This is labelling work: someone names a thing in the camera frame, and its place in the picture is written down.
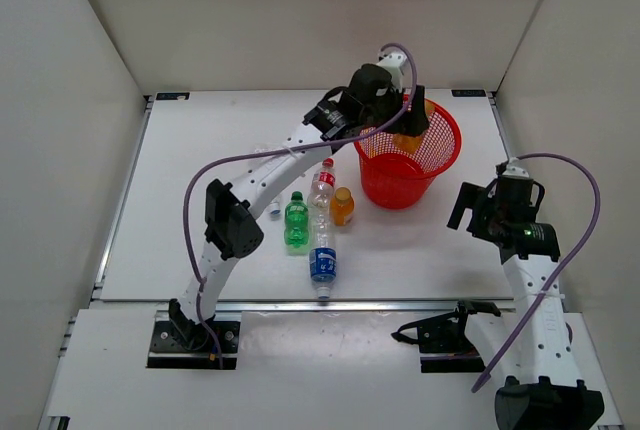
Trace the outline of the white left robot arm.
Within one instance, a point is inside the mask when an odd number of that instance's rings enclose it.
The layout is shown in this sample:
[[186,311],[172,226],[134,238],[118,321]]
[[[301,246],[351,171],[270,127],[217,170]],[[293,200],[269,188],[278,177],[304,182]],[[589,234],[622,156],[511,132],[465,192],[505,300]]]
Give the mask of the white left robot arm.
[[280,147],[259,154],[257,168],[230,182],[212,180],[205,190],[200,253],[194,250],[189,222],[195,186],[208,171],[242,158],[209,163],[192,177],[183,198],[182,225],[193,277],[184,294],[169,303],[173,334],[187,350],[221,348],[212,328],[218,299],[239,260],[261,245],[264,233],[258,220],[278,194],[348,144],[383,131],[414,136],[427,128],[425,118],[409,114],[418,86],[402,83],[405,73],[416,72],[413,59],[400,52],[362,65],[347,86],[328,91]]

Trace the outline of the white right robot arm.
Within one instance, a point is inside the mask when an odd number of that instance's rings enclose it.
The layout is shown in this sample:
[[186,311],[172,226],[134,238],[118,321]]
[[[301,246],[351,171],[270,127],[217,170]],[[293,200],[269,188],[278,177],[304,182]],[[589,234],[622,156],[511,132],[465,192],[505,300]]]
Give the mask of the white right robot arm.
[[518,321],[510,326],[498,312],[476,311],[453,320],[449,337],[480,354],[485,369],[472,390],[495,384],[499,428],[591,429],[604,398],[586,385],[574,358],[557,284],[557,235],[536,220],[543,197],[543,186],[524,171],[485,187],[461,185],[447,225],[458,228],[469,211],[468,232],[498,248]]

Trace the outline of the orange juice bottle gold cap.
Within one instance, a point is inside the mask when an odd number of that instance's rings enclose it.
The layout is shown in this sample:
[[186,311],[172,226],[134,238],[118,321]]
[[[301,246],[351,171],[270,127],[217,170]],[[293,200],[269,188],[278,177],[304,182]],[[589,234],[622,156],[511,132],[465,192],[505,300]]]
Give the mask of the orange juice bottle gold cap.
[[420,149],[424,137],[425,132],[422,132],[417,136],[395,134],[393,136],[393,144],[399,151],[413,155]]

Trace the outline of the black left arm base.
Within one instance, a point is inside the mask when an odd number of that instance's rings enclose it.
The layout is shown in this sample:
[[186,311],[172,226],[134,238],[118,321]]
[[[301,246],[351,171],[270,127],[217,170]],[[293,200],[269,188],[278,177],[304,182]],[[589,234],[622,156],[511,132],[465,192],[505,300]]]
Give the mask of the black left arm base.
[[210,333],[201,325],[184,337],[166,315],[154,322],[146,367],[176,370],[235,370],[240,343],[241,321],[210,320],[218,347]]

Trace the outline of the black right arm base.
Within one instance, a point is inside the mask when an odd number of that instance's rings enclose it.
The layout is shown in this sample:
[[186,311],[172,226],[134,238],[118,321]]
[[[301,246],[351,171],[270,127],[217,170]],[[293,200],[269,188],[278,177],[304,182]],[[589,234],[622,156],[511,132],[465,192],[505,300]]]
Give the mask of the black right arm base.
[[484,363],[465,336],[469,317],[477,314],[501,316],[494,303],[460,300],[453,311],[401,325],[391,337],[419,347],[423,374],[480,373]]

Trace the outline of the clear bottle white cap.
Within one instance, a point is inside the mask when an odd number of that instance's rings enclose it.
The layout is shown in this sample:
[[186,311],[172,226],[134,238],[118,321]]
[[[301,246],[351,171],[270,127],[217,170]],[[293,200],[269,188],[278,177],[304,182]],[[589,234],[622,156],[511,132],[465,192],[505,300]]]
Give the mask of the clear bottle white cap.
[[281,215],[280,201],[277,199],[272,200],[269,204],[268,211],[271,218],[278,218]]

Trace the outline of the orange soda bottle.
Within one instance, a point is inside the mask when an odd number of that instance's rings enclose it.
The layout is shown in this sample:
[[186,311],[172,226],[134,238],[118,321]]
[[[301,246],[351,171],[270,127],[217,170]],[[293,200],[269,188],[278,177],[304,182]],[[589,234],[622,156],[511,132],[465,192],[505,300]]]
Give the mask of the orange soda bottle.
[[346,226],[352,219],[355,202],[351,191],[347,187],[335,190],[330,202],[330,216],[335,226]]

